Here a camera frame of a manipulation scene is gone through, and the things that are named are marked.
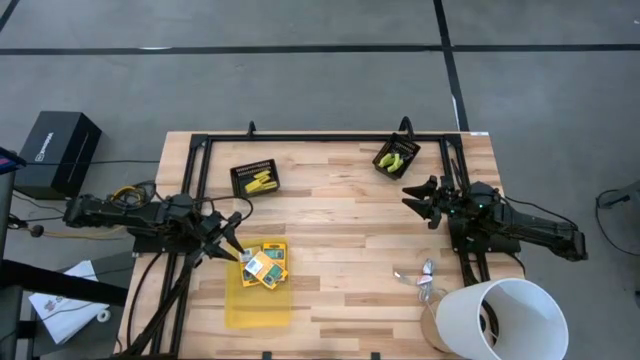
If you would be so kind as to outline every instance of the small black basket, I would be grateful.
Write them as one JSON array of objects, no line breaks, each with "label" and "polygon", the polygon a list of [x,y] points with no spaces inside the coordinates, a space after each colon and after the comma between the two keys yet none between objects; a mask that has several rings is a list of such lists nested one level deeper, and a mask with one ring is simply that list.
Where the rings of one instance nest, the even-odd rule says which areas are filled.
[{"label": "small black basket", "polygon": [[[253,175],[263,172],[265,170],[271,171],[269,176],[271,181],[277,183],[273,189],[256,191],[251,194],[247,194],[244,187],[250,182],[254,181]],[[278,169],[276,168],[276,162],[273,159],[259,161],[257,163],[242,165],[234,167],[231,170],[231,185],[233,186],[233,195],[241,197],[253,197],[258,195],[274,192],[280,188],[280,178],[278,177]]]},{"label": "small black basket", "polygon": [[[387,175],[388,177],[394,180],[398,180],[402,177],[402,175],[404,175],[404,172],[407,171],[409,165],[411,165],[411,162],[413,162],[413,159],[415,159],[416,155],[418,155],[418,151],[420,151],[420,145],[414,143],[404,136],[393,133],[391,134],[389,140],[387,140],[387,143],[384,144],[378,155],[376,155],[375,159],[373,159],[373,166],[375,166],[376,170]],[[380,163],[380,159],[382,159],[390,152],[405,155],[407,157],[405,158],[402,166],[392,173],[388,172],[386,168],[378,166],[378,164]]]}]

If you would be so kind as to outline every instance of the concrete floor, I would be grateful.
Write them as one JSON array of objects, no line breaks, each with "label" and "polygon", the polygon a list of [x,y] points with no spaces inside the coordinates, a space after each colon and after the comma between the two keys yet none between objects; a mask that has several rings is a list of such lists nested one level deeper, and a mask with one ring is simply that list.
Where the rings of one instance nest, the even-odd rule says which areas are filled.
[{"label": "concrete floor", "polygon": [[[0,0],[0,12],[8,3]],[[640,42],[636,0],[444,6],[454,44]],[[418,0],[21,0],[0,33],[0,48],[439,41],[432,3]],[[640,53],[455,59],[470,128],[491,133],[505,191],[564,214],[586,234],[586,262],[533,246],[522,253],[528,279],[567,317],[567,359],[637,358],[640,263],[605,242],[593,213],[599,192],[640,179]],[[456,129],[441,53],[1,56],[0,69],[0,144],[14,149],[41,110],[85,112],[106,135],[96,159],[158,159],[166,131],[245,129],[250,120],[264,130],[381,130],[408,115],[419,130]],[[83,190],[102,195],[154,176],[154,165],[96,165]],[[49,214],[18,200],[13,209]],[[602,214],[614,241],[635,252],[638,211],[625,204]],[[6,257],[57,269],[131,244],[11,233]],[[105,356],[112,344],[85,354]]]}]

